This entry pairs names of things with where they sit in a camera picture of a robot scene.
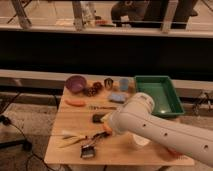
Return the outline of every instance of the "green tray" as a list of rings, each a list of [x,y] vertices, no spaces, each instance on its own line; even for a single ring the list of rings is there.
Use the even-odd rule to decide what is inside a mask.
[[[168,76],[135,76],[134,79],[136,91],[147,93],[153,98],[153,115],[171,118],[184,114],[180,99]]]

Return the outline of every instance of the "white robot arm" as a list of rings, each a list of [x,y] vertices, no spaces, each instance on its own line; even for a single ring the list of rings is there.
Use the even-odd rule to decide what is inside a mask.
[[[213,131],[158,118],[153,108],[149,95],[137,93],[110,115],[108,125],[117,134],[130,131],[213,167]]]

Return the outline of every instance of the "purple bowl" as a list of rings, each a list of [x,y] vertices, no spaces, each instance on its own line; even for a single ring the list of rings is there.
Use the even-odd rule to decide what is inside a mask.
[[[71,76],[65,82],[66,88],[72,93],[81,92],[86,87],[86,85],[87,80],[80,75]]]

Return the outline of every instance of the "glass partition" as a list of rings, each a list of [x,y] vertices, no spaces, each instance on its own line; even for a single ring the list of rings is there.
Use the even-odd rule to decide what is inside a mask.
[[[186,30],[213,31],[213,0],[197,1]]]
[[[0,25],[10,27],[14,25],[12,20],[16,17],[16,12],[10,0],[0,0]]]
[[[213,37],[212,0],[0,0],[0,29]]]

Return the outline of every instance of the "wooden table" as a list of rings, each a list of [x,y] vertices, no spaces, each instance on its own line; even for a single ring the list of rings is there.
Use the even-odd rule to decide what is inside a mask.
[[[118,91],[118,84],[114,84],[114,90]],[[88,164],[88,165],[194,165],[194,160],[181,156],[174,158],[162,145],[150,142],[144,147],[135,144],[132,134],[110,136],[100,140],[95,146],[96,156],[90,159],[80,157],[80,142],[66,148],[59,148],[62,141],[62,130],[86,134],[89,136],[102,132],[101,124],[92,123],[92,115],[98,112],[110,112],[110,110],[91,110],[88,105],[118,106],[119,104],[108,102],[107,96],[111,91],[102,90],[95,97],[86,97],[83,94],[74,95],[66,88],[62,95],[60,107],[55,118],[52,134],[46,151],[45,162],[48,164]],[[134,94],[134,86],[130,84],[128,96]],[[67,105],[65,99],[81,99],[87,103],[86,107],[72,107]]]

